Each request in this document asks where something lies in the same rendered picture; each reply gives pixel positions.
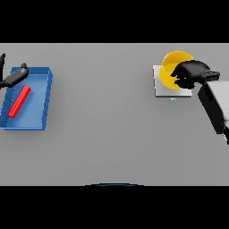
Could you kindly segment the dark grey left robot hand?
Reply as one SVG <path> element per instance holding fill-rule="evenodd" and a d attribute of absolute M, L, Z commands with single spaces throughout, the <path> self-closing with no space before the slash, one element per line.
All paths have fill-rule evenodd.
<path fill-rule="evenodd" d="M 5 87 L 12 88 L 29 76 L 28 66 L 23 63 L 18 71 L 8 75 L 5 79 L 3 79 L 4 59 L 5 53 L 2 53 L 0 55 L 0 89 Z"/>

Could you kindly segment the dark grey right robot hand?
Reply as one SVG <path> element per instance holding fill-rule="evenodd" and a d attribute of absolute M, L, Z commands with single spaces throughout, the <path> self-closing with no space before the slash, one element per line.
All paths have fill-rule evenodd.
<path fill-rule="evenodd" d="M 203 85 L 207 81 L 218 81 L 220 72 L 215 72 L 210 67 L 196 60 L 184 61 L 176 65 L 171 77 L 175 77 L 174 82 L 182 89 L 193 89 L 195 83 Z"/>

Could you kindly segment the yellow bowl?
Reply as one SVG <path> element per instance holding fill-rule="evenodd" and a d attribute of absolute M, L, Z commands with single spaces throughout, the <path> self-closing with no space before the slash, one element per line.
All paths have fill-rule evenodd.
<path fill-rule="evenodd" d="M 164 57 L 159 69 L 159 79 L 162 84 L 168 89 L 180 89 L 180 87 L 174 83 L 177 78 L 172 77 L 171 74 L 179 63 L 190 60 L 193 60 L 193 56 L 184 51 L 177 50 L 168 53 Z"/>

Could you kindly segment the red beaker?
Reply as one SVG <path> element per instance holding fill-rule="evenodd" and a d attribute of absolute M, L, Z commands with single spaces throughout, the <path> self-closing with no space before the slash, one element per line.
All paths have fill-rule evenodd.
<path fill-rule="evenodd" d="M 10 118 L 15 118 L 16 117 L 16 115 L 18 114 L 19 110 L 21 109 L 22 104 L 24 103 L 25 99 L 29 95 L 30 91 L 31 91 L 31 88 L 29 86 L 27 86 L 27 85 L 24 85 L 21 88 L 20 93 L 16 97 L 16 99 L 13 102 L 11 108 L 9 109 L 9 112 L 7 113 L 7 115 Z"/>

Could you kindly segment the pale square measuring scale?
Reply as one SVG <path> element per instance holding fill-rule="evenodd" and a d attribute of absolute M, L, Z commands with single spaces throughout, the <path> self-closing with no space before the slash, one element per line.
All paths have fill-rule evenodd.
<path fill-rule="evenodd" d="M 159 65 L 153 65 L 153 79 L 156 98 L 190 98 L 192 91 L 190 89 L 169 89 L 159 79 Z"/>

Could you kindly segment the blue tray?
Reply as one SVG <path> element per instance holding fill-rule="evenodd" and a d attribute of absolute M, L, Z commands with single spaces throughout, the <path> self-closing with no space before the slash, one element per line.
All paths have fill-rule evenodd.
<path fill-rule="evenodd" d="M 48 103 L 52 88 L 53 74 L 49 67 L 30 67 L 29 76 L 15 85 L 6 88 L 0 109 L 0 129 L 6 131 L 44 131 L 47 125 Z M 17 115 L 7 115 L 22 87 L 30 87 L 29 95 L 21 105 Z"/>

